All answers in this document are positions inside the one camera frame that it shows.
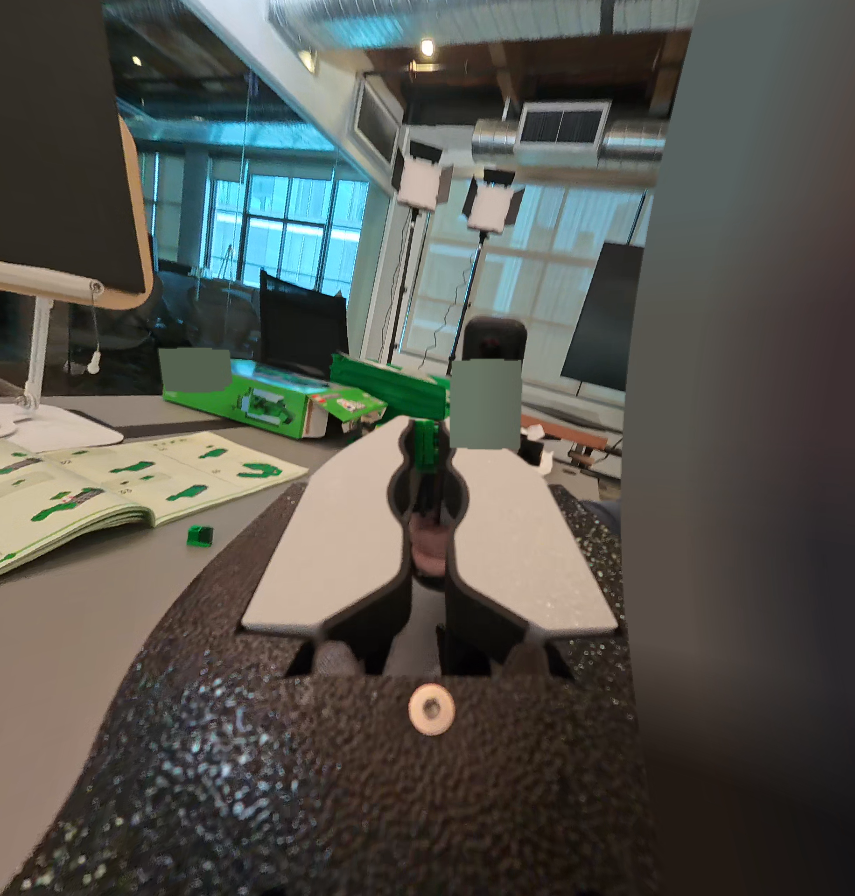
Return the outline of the low wooden table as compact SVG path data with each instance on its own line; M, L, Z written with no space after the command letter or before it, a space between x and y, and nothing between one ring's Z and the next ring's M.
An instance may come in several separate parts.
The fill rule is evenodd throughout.
M606 437L562 423L522 414L521 427L522 434L534 442L560 442L567 446L572 466L590 469L612 454L612 446Z

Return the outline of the white desk lamp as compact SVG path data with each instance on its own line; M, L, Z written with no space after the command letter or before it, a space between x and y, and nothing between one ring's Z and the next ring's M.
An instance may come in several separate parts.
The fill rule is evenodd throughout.
M0 262L0 290L34 299L28 374L13 404L0 403L0 440L45 453L86 450L123 442L124 436L98 421L42 402L42 386L53 304L62 301L102 308L105 286L96 279Z

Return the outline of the green angled brick assembly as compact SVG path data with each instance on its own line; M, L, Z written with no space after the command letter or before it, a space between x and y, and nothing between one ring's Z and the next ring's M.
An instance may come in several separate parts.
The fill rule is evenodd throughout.
M438 421L413 420L413 464L421 476L435 475L441 466L441 430Z

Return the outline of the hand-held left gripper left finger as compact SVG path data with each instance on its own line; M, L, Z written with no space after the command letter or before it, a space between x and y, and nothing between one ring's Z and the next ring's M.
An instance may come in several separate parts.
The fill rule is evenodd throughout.
M243 631L386 655L411 615L411 435L412 419L396 417L310 476Z

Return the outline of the pale green instruction booklet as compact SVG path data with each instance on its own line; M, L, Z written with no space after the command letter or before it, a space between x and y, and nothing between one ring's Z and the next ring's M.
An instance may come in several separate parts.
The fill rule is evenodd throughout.
M0 439L0 577L80 536L158 528L306 475L214 432L41 454Z

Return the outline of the black monitor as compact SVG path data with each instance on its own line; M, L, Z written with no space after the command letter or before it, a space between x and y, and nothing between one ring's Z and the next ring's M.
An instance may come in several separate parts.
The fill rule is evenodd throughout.
M337 354L350 350L347 303L260 272L259 362L327 381Z

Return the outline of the black flag panel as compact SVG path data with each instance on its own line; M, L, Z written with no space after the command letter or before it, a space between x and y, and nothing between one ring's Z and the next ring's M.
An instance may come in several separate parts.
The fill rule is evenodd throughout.
M606 242L566 353L560 375L624 392L645 249Z

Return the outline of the silver air duct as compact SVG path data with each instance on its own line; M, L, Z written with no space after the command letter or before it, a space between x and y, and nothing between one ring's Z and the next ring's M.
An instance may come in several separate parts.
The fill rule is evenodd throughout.
M471 138L476 161L533 168L601 168L660 162L669 121L624 118L609 100L528 102L519 118L479 120Z

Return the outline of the black wood-edged board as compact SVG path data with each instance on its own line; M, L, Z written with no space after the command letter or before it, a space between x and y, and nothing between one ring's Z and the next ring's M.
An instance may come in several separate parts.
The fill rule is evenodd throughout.
M100 2L0 2L0 289L127 310L153 280Z

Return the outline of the grey desk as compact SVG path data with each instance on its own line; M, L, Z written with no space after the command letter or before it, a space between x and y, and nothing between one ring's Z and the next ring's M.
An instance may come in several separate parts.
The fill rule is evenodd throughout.
M303 498L403 462L396 421L309 484L79 540L0 580L0 894L460 894L406 678L296 674L241 617Z

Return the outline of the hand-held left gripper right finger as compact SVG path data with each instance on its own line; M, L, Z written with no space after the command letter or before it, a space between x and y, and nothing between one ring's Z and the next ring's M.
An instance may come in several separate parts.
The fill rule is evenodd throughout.
M489 677L591 678L620 653L620 542L507 450L454 449L440 668Z

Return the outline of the green corrugated cardboard box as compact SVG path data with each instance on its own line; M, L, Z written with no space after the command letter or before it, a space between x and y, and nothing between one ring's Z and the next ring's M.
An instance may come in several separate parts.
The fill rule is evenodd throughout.
M334 353L330 379L382 401L388 419L405 416L442 421L449 416L450 382L443 377Z

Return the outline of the studio light on stand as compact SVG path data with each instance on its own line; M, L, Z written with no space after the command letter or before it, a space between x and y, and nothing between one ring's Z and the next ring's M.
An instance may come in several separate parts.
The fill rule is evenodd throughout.
M486 241L491 235L503 234L505 228L514 225L520 212L524 190L514 189L515 172L485 168L480 179L473 177L463 204L462 215L467 229L478 234L478 245L470 265L466 280L464 298L461 303L459 320L455 337L447 359L446 378L451 378L453 363L456 360L459 342L462 337L464 322L467 316L470 295L478 272L481 255Z
M406 152L396 151L392 187L397 203L408 210L409 216L401 245L402 261L392 303L392 326L386 344L385 364L392 364L398 344L399 322L417 223L422 213L433 213L437 206L448 201L453 167L442 165L443 154L443 149L417 140L410 140Z

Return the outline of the green toy box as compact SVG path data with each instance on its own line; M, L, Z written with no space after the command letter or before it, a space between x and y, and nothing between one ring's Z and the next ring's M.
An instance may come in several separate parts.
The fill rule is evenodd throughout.
M294 440L319 439L329 428L349 433L376 424L387 404L358 387L337 385L232 359L231 381L211 392L164 390L165 401Z

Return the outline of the person's leg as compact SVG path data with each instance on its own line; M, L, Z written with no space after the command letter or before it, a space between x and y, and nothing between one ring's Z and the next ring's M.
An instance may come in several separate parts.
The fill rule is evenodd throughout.
M622 538L622 501L620 498L600 501L582 500L580 504L600 521L614 537Z

